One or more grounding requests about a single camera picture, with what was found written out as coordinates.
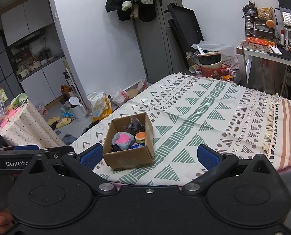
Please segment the person's left hand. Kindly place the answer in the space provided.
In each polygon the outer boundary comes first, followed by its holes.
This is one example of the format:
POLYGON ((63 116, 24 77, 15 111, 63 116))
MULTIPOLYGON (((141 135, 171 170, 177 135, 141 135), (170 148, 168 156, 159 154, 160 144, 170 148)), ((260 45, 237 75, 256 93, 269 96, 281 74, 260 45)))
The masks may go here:
POLYGON ((13 217, 8 208, 0 212, 0 234, 5 234, 13 227, 13 217))

